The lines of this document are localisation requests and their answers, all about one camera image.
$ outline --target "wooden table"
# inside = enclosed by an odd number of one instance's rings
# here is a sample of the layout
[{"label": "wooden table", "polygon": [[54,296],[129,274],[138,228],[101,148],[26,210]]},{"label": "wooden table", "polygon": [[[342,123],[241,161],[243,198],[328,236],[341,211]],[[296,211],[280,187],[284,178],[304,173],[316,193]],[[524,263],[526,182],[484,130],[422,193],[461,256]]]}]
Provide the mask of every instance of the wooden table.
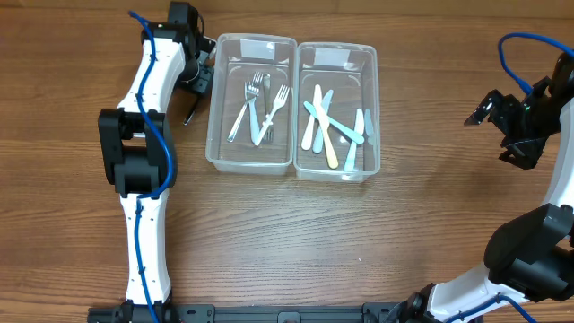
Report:
[{"label": "wooden table", "polygon": [[[165,12],[141,12],[156,21]],[[568,20],[353,14],[206,13],[206,35],[254,32],[378,51],[382,167],[362,185],[220,174],[205,159],[207,101],[174,96],[178,181],[167,212],[178,303],[360,305],[402,301],[478,264],[493,231],[540,205],[558,136],[535,170],[498,161],[493,125],[462,127],[494,88],[519,89],[498,60],[510,31],[574,43]],[[121,303],[126,226],[104,176],[97,117],[114,109],[141,58],[123,11],[0,9],[0,321],[83,322]],[[558,50],[516,40],[511,66],[529,82]],[[574,302],[526,306],[572,321]],[[489,322],[522,322],[512,309]]]}]

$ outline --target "silver fork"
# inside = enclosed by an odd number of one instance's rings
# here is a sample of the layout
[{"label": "silver fork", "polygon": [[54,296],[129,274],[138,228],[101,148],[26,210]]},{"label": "silver fork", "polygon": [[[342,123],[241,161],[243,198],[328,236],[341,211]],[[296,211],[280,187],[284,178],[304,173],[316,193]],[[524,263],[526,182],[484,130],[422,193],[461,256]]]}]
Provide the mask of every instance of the silver fork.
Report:
[{"label": "silver fork", "polygon": [[[265,73],[263,75],[263,100],[265,100],[265,117],[269,115],[270,108],[271,108],[271,75]],[[269,125],[267,131],[263,135],[263,140],[261,141],[262,144],[271,144],[273,142],[273,123]]]},{"label": "silver fork", "polygon": [[257,136],[259,135],[259,121],[257,120],[257,110],[255,109],[255,100],[259,95],[259,86],[261,85],[261,81],[263,80],[263,73],[255,72],[253,75],[253,82],[248,84],[248,91],[247,94],[249,97],[245,99],[249,103],[249,128],[251,129],[251,142],[253,144],[257,140]]},{"label": "silver fork", "polygon": [[289,87],[286,85],[281,85],[281,88],[279,88],[279,91],[277,92],[277,96],[275,97],[275,100],[273,101],[273,109],[271,110],[271,113],[269,113],[269,115],[267,116],[267,119],[263,123],[263,128],[261,129],[261,131],[259,131],[259,136],[257,137],[257,140],[255,141],[256,146],[259,146],[259,144],[261,144],[261,140],[263,140],[263,136],[265,135],[267,128],[269,128],[269,126],[271,126],[273,124],[273,122],[272,122],[273,116],[275,115],[275,113],[280,108],[285,106],[285,103],[287,102],[288,98],[289,98]]},{"label": "silver fork", "polygon": [[[261,72],[255,72],[255,74],[253,75],[252,83],[256,87],[258,87],[261,84],[262,79],[263,79],[263,74]],[[230,143],[233,142],[233,140],[235,140],[235,136],[237,135],[237,132],[239,130],[239,125],[241,124],[241,120],[243,120],[243,116],[245,115],[245,110],[248,107],[248,98],[249,98],[249,96],[248,96],[248,85],[249,85],[249,82],[245,82],[245,87],[244,87],[245,103],[243,104],[243,107],[239,111],[239,114],[237,115],[237,118],[235,119],[235,122],[233,123],[233,127],[231,127],[230,135],[227,137],[227,141]]]}]

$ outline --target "blue wire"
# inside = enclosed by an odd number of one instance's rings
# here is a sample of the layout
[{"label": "blue wire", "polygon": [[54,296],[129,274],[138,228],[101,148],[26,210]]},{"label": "blue wire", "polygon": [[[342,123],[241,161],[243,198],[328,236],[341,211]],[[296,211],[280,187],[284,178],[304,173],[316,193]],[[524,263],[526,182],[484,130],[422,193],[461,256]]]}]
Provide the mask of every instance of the blue wire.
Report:
[{"label": "blue wire", "polygon": [[546,44],[552,45],[552,46],[562,50],[563,52],[568,54],[570,57],[574,57],[574,50],[572,50],[568,46],[560,43],[559,41],[557,41],[555,39],[548,38],[546,36],[536,35],[536,34],[533,34],[530,32],[511,32],[510,34],[502,37],[499,40],[499,56],[500,56],[500,63],[502,64],[502,68],[504,68],[506,73],[508,73],[510,75],[510,77],[512,77],[518,83],[518,85],[520,86],[520,89],[522,89],[522,91],[524,91],[524,93],[526,95],[529,95],[532,92],[532,86],[530,86],[530,84],[528,84],[527,81],[521,79],[520,77],[518,77],[518,75],[514,74],[514,72],[512,72],[510,70],[510,68],[507,66],[506,59],[504,58],[504,51],[502,50],[502,43],[504,43],[505,40],[511,39],[511,38],[534,39],[534,40],[542,41]]},{"label": "blue wire", "polygon": [[145,112],[144,105],[142,103],[142,95],[144,93],[145,82],[147,81],[147,78],[150,76],[150,73],[152,72],[153,65],[155,64],[155,59],[156,59],[156,57],[155,57],[155,53],[156,53],[155,52],[155,40],[153,39],[152,31],[150,31],[149,27],[147,26],[147,23],[149,23],[150,21],[140,17],[139,15],[137,15],[137,13],[134,13],[133,11],[130,11],[129,15],[133,18],[136,18],[142,24],[142,27],[145,30],[145,33],[147,33],[147,36],[150,39],[150,42],[152,43],[152,56],[150,57],[150,64],[148,65],[147,70],[145,70],[145,74],[143,74],[142,81],[140,82],[139,89],[137,90],[137,95],[136,95],[137,107],[139,108],[140,113],[142,114],[143,120],[145,121],[147,126],[152,130],[153,135],[155,135],[155,137],[158,138],[158,141],[160,142],[161,148],[163,149],[163,152],[165,153],[165,157],[168,161],[168,174],[166,176],[166,179],[161,184],[161,186],[159,186],[156,190],[154,190],[151,193],[140,194],[139,196],[137,196],[136,208],[135,208],[135,227],[134,227],[135,256],[137,258],[137,266],[139,268],[139,275],[142,278],[143,293],[145,294],[145,300],[147,301],[147,307],[150,311],[150,314],[152,315],[153,322],[154,323],[160,323],[160,320],[158,319],[157,314],[155,313],[155,310],[153,310],[152,299],[150,297],[150,292],[149,292],[149,289],[147,287],[147,282],[145,280],[145,272],[144,272],[145,267],[144,267],[144,262],[142,261],[142,251],[140,250],[139,225],[140,225],[140,220],[142,218],[142,210],[143,210],[141,199],[142,198],[149,198],[149,197],[158,197],[164,190],[166,190],[166,188],[168,188],[171,180],[173,179],[173,172],[174,172],[173,160],[171,158],[171,152],[170,152],[168,145],[166,144],[165,140],[163,139],[163,136],[161,135],[158,128],[153,124],[153,122],[150,120],[150,117]]},{"label": "blue wire", "polygon": [[452,318],[447,319],[445,321],[445,323],[452,323],[458,319],[462,320],[462,319],[467,318],[469,316],[473,316],[474,314],[480,313],[483,310],[490,308],[492,305],[494,305],[496,303],[500,303],[501,301],[506,301],[510,305],[512,305],[518,311],[518,313],[520,313],[526,319],[526,321],[528,321],[528,323],[536,323],[536,320],[533,319],[517,302],[515,302],[513,299],[509,298],[508,296],[500,295],[500,294],[492,297],[488,301],[484,302],[481,305],[478,305],[477,307],[475,307],[473,309],[470,309],[470,310],[464,311],[462,313],[456,314]]}]

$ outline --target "clear plastic container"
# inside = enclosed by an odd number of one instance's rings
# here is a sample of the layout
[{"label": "clear plastic container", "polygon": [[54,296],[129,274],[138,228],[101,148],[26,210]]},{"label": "clear plastic container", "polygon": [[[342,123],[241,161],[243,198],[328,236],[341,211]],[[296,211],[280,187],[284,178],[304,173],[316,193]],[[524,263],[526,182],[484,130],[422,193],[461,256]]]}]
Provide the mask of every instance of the clear plastic container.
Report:
[{"label": "clear plastic container", "polygon": [[[302,43],[298,48],[299,96],[296,121],[293,123],[296,148],[294,166],[300,179],[362,182],[380,170],[380,131],[378,103],[377,51],[371,46],[342,43]],[[350,139],[333,126],[328,134],[339,166],[327,165],[325,147],[320,153],[301,149],[309,113],[303,102],[313,102],[315,85],[323,95],[333,90],[328,116],[354,129],[357,109],[364,116],[364,144],[358,144],[352,171],[344,171]],[[313,141],[317,135],[315,120]]]},{"label": "clear plastic container", "polygon": [[[297,85],[297,42],[294,39],[222,34],[217,40],[213,94],[205,156],[219,171],[250,174],[284,174],[293,160],[292,122]],[[271,102],[282,84],[291,88],[285,106],[275,114],[274,139],[258,147],[251,141],[247,108],[233,142],[228,135],[245,101],[245,81],[255,72],[270,75]],[[265,120],[263,86],[256,100],[259,127]]]}]

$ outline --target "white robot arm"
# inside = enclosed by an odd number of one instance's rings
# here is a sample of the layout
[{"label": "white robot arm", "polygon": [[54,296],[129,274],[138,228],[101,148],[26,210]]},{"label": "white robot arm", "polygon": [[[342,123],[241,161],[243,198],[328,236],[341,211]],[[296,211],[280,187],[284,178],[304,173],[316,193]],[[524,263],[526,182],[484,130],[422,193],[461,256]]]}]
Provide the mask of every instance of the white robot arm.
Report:
[{"label": "white robot arm", "polygon": [[[187,3],[172,3],[167,22],[146,22],[142,32],[143,56],[134,82],[115,110],[100,113],[99,128],[106,175],[116,186],[126,215],[129,253],[129,280],[126,301],[133,305],[169,302],[171,284],[165,260],[165,210],[170,191],[158,196],[140,198],[141,217],[136,228],[136,207],[140,195],[149,196],[168,180],[168,160],[161,141],[146,123],[144,114],[158,128],[172,155],[175,183],[177,162],[175,148],[166,119],[171,94],[176,86],[202,96],[213,80],[213,68],[200,63],[211,51],[212,40],[206,40],[197,27],[198,13]],[[145,147],[128,147],[122,140],[145,138]],[[138,266],[135,246],[141,251],[143,268]],[[146,299],[141,273],[145,273]]]},{"label": "white robot arm", "polygon": [[[506,135],[502,146],[509,149],[500,158],[524,169],[534,167],[547,136],[561,131],[552,182],[541,207],[494,233],[484,262],[450,282],[431,284],[412,295],[401,322],[417,318],[460,323],[506,306],[507,300],[516,304],[547,298],[564,301],[574,295],[574,257],[556,246],[574,232],[572,60],[563,55],[552,80],[536,84],[523,102],[490,92],[465,122],[478,125],[491,114],[489,120]],[[549,85],[551,98],[544,94]],[[512,106],[521,108],[517,112],[509,109]]]}]

